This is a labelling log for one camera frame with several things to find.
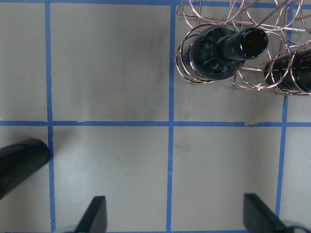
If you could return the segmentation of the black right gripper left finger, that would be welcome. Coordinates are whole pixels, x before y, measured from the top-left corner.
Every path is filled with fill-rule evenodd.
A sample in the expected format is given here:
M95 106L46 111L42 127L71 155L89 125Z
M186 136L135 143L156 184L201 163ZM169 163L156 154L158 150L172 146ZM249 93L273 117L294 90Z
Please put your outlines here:
M105 196L95 196L79 224L76 233L105 233L107 230L107 210Z

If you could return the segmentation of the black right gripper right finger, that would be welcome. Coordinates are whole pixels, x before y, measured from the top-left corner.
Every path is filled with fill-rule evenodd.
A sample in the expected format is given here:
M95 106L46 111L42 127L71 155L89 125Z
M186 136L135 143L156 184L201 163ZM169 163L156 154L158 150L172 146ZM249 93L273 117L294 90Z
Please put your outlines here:
M255 193L243 196L243 224L248 233L291 233Z

